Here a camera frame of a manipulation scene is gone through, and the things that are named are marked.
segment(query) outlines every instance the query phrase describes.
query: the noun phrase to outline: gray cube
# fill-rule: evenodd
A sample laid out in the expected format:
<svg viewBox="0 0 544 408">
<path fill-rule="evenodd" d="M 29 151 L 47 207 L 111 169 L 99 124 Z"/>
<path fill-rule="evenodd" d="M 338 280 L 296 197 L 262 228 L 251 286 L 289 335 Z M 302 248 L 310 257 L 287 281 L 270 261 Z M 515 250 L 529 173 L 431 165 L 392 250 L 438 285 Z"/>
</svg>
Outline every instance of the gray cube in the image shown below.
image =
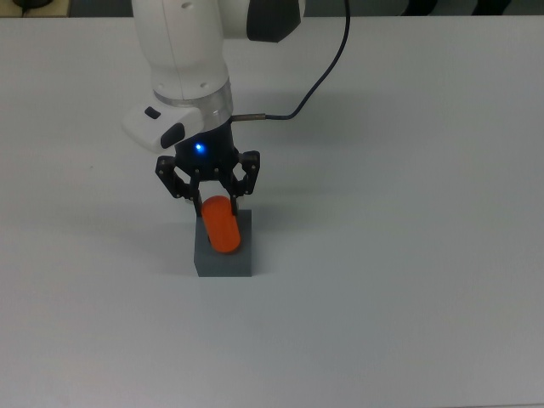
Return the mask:
<svg viewBox="0 0 544 408">
<path fill-rule="evenodd" d="M 252 275 L 251 210 L 240 210 L 237 220 L 241 235 L 240 247 L 234 253 L 223 254 L 212 248 L 202 218 L 196 219 L 195 266 L 201 278 L 250 277 Z"/>
</svg>

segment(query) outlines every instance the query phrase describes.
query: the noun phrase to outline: white table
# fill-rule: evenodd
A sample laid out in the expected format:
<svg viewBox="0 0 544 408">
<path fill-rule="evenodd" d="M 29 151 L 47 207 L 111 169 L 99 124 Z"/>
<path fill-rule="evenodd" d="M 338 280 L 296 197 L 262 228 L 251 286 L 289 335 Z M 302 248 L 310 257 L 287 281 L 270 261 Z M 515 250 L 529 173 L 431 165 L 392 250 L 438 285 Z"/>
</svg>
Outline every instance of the white table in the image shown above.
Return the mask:
<svg viewBox="0 0 544 408">
<path fill-rule="evenodd" d="M 236 113 L 289 112 L 342 30 L 227 42 Z M 1 20 L 0 406 L 543 401 L 543 67 L 543 18 L 355 20 L 296 121 L 235 125 L 257 276 L 199 279 L 120 129 L 133 22 Z"/>
</svg>

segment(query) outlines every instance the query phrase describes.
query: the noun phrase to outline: orange cylinder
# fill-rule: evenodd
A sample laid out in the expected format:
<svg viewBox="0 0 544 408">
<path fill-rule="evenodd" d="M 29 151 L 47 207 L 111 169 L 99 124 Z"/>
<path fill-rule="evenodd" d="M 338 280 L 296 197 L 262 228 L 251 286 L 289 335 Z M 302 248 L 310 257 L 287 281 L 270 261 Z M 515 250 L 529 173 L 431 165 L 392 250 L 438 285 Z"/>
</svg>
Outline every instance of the orange cylinder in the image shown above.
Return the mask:
<svg viewBox="0 0 544 408">
<path fill-rule="evenodd" d="M 216 195 L 207 199 L 202 204 L 202 219 L 213 249 L 221 253 L 238 249 L 241 244 L 240 229 L 227 197 Z"/>
</svg>

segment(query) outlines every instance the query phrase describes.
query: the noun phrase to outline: blue led light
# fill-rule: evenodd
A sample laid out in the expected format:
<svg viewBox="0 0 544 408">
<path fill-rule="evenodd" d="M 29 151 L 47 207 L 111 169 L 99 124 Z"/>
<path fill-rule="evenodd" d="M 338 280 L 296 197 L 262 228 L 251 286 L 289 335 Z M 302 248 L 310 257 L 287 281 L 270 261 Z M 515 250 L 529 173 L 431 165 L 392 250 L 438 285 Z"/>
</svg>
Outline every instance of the blue led light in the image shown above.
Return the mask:
<svg viewBox="0 0 544 408">
<path fill-rule="evenodd" d="M 206 146 L 204 144 L 197 143 L 195 144 L 195 151 L 198 155 L 203 155 L 206 153 Z"/>
</svg>

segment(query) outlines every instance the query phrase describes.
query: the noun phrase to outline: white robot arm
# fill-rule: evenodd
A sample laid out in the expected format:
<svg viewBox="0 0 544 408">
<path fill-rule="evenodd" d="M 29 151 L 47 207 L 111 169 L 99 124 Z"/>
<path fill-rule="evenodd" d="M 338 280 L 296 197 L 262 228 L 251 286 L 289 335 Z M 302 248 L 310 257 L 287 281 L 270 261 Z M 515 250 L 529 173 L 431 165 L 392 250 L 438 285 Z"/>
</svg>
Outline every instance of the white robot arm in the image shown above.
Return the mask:
<svg viewBox="0 0 544 408">
<path fill-rule="evenodd" d="M 154 96 L 127 114 L 126 133 L 159 153 L 223 126 L 233 112 L 224 39 L 277 43 L 300 24 L 304 7 L 304 0 L 133 0 Z"/>
</svg>

